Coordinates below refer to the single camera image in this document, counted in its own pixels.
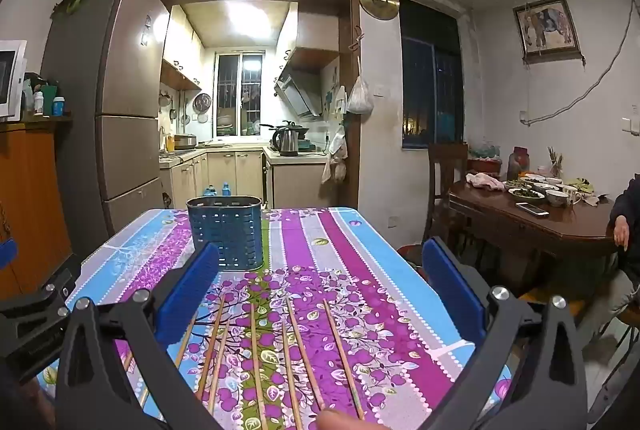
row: window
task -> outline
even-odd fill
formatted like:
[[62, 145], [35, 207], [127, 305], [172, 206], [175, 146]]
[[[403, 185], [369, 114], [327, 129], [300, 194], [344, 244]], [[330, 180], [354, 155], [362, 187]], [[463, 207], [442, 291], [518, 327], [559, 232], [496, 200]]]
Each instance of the window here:
[[217, 55], [214, 137], [260, 133], [263, 57], [261, 52]]
[[400, 0], [402, 148], [462, 141], [464, 98], [458, 23]]

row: person's hand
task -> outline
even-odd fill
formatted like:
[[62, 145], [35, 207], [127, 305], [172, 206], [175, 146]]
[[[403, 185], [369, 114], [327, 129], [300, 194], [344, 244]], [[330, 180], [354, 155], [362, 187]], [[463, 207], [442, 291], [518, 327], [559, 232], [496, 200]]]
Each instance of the person's hand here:
[[389, 430], [386, 426], [361, 421], [331, 408], [318, 414], [316, 424], [318, 430]]
[[624, 247], [625, 251], [629, 246], [629, 225], [624, 215], [616, 217], [616, 225], [613, 229], [613, 241], [616, 245]]

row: wooden chopstick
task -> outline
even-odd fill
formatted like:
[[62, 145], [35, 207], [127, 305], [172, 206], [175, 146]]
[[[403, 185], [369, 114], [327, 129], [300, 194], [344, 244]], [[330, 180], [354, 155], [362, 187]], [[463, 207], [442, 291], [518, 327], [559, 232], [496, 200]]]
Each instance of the wooden chopstick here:
[[351, 373], [351, 367], [349, 366], [349, 362], [347, 361], [347, 355], [342, 348], [342, 342], [340, 340], [340, 334], [338, 334], [338, 329], [335, 326], [334, 317], [331, 314], [331, 309], [329, 308], [329, 304], [326, 300], [322, 300], [324, 303], [324, 310], [326, 311], [326, 316], [329, 318], [329, 325], [331, 325], [331, 331], [334, 333], [335, 345], [338, 347], [338, 352], [340, 353], [340, 359], [342, 360], [342, 367], [344, 368], [344, 373], [347, 376], [347, 383], [349, 383], [349, 390], [351, 391], [351, 397], [353, 397], [353, 403], [356, 407], [356, 411], [358, 412], [358, 417], [360, 419], [364, 419], [364, 411], [362, 410], [362, 405], [360, 403], [360, 397], [358, 396], [358, 391], [356, 390], [356, 383], [353, 380], [353, 374]]
[[289, 397], [291, 398], [291, 409], [293, 419], [296, 421], [296, 430], [302, 430], [302, 419], [300, 419], [300, 407], [296, 397], [296, 385], [293, 381], [293, 370], [291, 370], [291, 356], [289, 355], [289, 340], [287, 339], [287, 324], [282, 322], [282, 348], [284, 349], [284, 363], [287, 368], [287, 383], [289, 384]]
[[289, 298], [287, 298], [287, 308], [289, 309], [289, 317], [291, 318], [293, 332], [296, 335], [296, 341], [298, 342], [300, 355], [302, 356], [302, 361], [305, 363], [306, 374], [309, 378], [309, 383], [311, 383], [311, 389], [314, 391], [314, 396], [316, 397], [318, 407], [320, 408], [320, 410], [324, 410], [324, 399], [322, 399], [322, 394], [320, 394], [320, 387], [318, 386], [318, 381], [316, 381], [316, 377], [314, 376], [314, 371], [311, 368], [311, 362], [309, 362], [309, 358], [306, 355], [305, 346], [302, 342], [302, 336], [300, 336], [300, 329], [298, 328], [298, 322], [296, 321], [296, 314], [293, 312], [293, 305], [291, 305], [291, 300], [289, 300]]
[[218, 339], [218, 327], [220, 326], [220, 318], [222, 318], [222, 311], [225, 308], [225, 299], [224, 297], [220, 297], [220, 307], [218, 309], [218, 316], [216, 316], [216, 322], [213, 324], [213, 330], [211, 331], [211, 335], [209, 336], [209, 348], [207, 352], [204, 354], [204, 367], [202, 368], [202, 376], [200, 377], [200, 384], [198, 385], [198, 391], [196, 393], [196, 397], [198, 399], [202, 399], [202, 394], [204, 393], [204, 387], [207, 384], [207, 376], [209, 375], [209, 363], [211, 362], [211, 354], [213, 353], [213, 348], [216, 346], [216, 339]]
[[260, 413], [260, 424], [262, 430], [269, 430], [267, 426], [267, 418], [264, 413], [264, 398], [262, 397], [262, 380], [260, 379], [260, 363], [258, 361], [258, 340], [255, 330], [255, 307], [251, 304], [251, 349], [254, 359], [254, 380], [255, 392], [258, 399], [258, 412]]
[[[182, 361], [182, 357], [184, 356], [184, 351], [187, 348], [187, 344], [189, 343], [189, 338], [191, 337], [191, 331], [193, 331], [193, 324], [196, 322], [196, 316], [198, 312], [194, 313], [193, 318], [191, 318], [191, 323], [189, 327], [187, 327], [187, 331], [184, 333], [182, 338], [182, 342], [180, 344], [180, 349], [178, 350], [178, 354], [175, 356], [174, 365], [177, 367], [180, 366], [180, 362]], [[142, 396], [140, 396], [140, 407], [144, 408], [146, 403], [146, 398], [149, 396], [149, 389], [145, 386], [142, 391]]]
[[[218, 376], [220, 375], [220, 365], [222, 365], [222, 356], [225, 353], [225, 345], [226, 345], [226, 337], [229, 334], [229, 324], [231, 323], [231, 318], [226, 320], [225, 331], [222, 333], [222, 340], [220, 340], [220, 347], [218, 349], [218, 353], [216, 355], [216, 364], [213, 368], [213, 377], [211, 378], [211, 386], [209, 386], [209, 403], [207, 405], [209, 409], [209, 413], [213, 414], [213, 408], [216, 404], [216, 392], [218, 391]], [[209, 345], [215, 344], [215, 340], [210, 340]]]

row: ceiling light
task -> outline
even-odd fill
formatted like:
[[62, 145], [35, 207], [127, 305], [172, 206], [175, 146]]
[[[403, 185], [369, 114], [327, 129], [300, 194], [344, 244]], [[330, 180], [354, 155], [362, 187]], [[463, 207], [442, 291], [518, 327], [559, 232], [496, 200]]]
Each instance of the ceiling light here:
[[242, 68], [244, 68], [244, 70], [254, 70], [257, 72], [261, 67], [262, 62], [260, 60], [244, 60], [242, 62]]
[[227, 2], [229, 19], [239, 34], [252, 38], [269, 38], [271, 25], [267, 13], [247, 2]]

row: kitchen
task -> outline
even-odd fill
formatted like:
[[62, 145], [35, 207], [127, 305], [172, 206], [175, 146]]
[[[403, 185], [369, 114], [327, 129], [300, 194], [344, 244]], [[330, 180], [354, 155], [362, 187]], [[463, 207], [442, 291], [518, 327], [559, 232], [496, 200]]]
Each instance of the kitchen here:
[[297, 2], [174, 5], [158, 107], [164, 205], [185, 208], [206, 188], [268, 207], [335, 205], [322, 174], [341, 121], [338, 55], [338, 17]]

